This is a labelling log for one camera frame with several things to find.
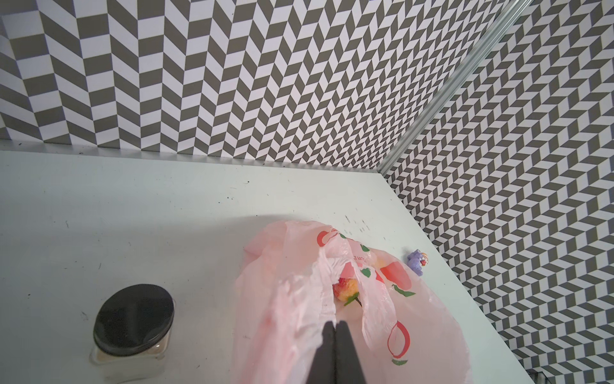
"geometric pattern backdrop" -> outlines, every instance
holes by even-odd
[[[553,383],[614,383],[613,7],[534,1],[387,175]]]
[[[5,0],[0,138],[374,168],[506,1]]]

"purple bear figurine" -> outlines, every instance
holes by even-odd
[[[412,271],[416,272],[418,276],[422,276],[422,260],[423,259],[424,259],[424,256],[422,255],[422,252],[420,252],[419,249],[416,249],[415,251],[407,255],[406,264]]]

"printed fruit pattern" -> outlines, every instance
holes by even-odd
[[[333,293],[345,305],[358,299],[358,280],[340,278],[339,283],[333,284]]]
[[[325,246],[326,243],[328,243],[328,241],[331,238],[335,237],[337,234],[339,234],[339,231],[337,231],[334,228],[330,232],[326,231],[326,230],[323,230],[322,232],[318,233],[318,235],[317,235],[317,238],[316,238],[317,244],[320,247]]]
[[[401,335],[403,335],[403,344],[402,344],[403,346],[398,354],[392,351],[393,347],[390,345],[391,344],[390,339],[392,337],[392,333],[394,332],[395,328],[401,332]],[[390,331],[390,335],[388,336],[388,350],[390,351],[390,354],[394,358],[392,359],[392,362],[398,366],[402,366],[403,364],[405,364],[407,360],[398,360],[398,359],[403,357],[403,355],[407,353],[408,349],[410,349],[410,333],[407,331],[407,328],[400,321],[397,321],[397,324],[392,328],[392,330]]]
[[[411,289],[411,280],[405,269],[403,269],[403,264],[401,264],[401,262],[391,262],[387,266],[381,268],[380,271],[382,271],[382,274],[389,281],[393,282],[392,287],[395,291],[405,297],[415,295],[415,293],[409,292],[409,289]]]

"small toy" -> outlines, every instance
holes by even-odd
[[[417,249],[407,255],[407,266],[418,276],[422,276],[422,267],[425,267],[429,263],[429,257],[426,256],[426,253],[420,252],[420,249]]]

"black jar lid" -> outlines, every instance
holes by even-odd
[[[94,342],[109,355],[136,355],[166,335],[174,312],[173,298],[162,287],[137,284],[124,288],[100,308]]]

